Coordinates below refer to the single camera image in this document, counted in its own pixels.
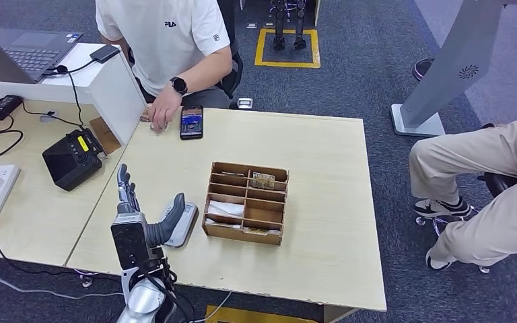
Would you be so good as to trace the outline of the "person's left hand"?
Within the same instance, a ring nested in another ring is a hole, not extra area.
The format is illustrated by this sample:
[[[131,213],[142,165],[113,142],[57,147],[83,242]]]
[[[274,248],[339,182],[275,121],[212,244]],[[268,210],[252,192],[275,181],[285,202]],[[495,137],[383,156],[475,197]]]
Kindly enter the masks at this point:
[[[148,108],[150,129],[157,133],[166,130],[181,102],[182,95],[171,85],[166,85]]]

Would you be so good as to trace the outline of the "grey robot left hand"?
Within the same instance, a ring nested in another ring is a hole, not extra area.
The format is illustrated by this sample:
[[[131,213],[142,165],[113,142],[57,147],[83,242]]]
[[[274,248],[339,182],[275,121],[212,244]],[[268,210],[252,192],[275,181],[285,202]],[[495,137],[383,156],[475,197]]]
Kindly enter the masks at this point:
[[[165,218],[157,223],[148,223],[141,212],[135,194],[135,183],[131,182],[126,164],[121,164],[117,171],[119,203],[116,206],[116,217],[110,226],[112,236],[125,238],[143,238],[150,248],[164,245],[173,234],[186,208],[184,193],[178,193],[173,200],[172,208]]]

